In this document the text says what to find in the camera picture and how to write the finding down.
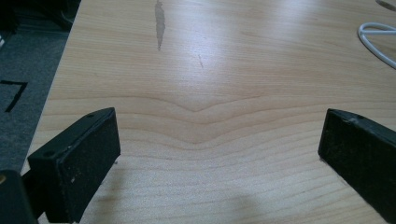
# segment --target table surface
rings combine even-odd
[[[318,156],[328,108],[396,130],[396,71],[359,41],[368,21],[396,13],[375,0],[83,0],[30,153],[114,106],[121,156],[81,223],[383,223]],[[374,42],[396,55],[395,38]]]

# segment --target black object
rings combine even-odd
[[[18,174],[0,172],[0,180],[5,177],[0,182],[0,210],[10,205],[21,208],[21,213],[0,213],[0,223],[17,223],[18,216],[31,221],[21,223],[34,223],[43,212],[49,222],[79,222],[119,155],[114,108],[79,119],[28,157],[31,170],[22,177],[24,187]],[[7,190],[20,198],[4,195]]]
[[[396,223],[396,132],[329,109],[318,154],[387,222]]]

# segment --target scratch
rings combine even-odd
[[[198,54],[198,58],[199,58],[199,64],[201,65],[202,68],[204,68],[204,63],[202,62],[200,54]]]
[[[155,21],[157,22],[158,50],[161,50],[163,33],[165,33],[165,13],[163,11],[163,3],[160,0],[157,0],[157,4],[155,4]]]

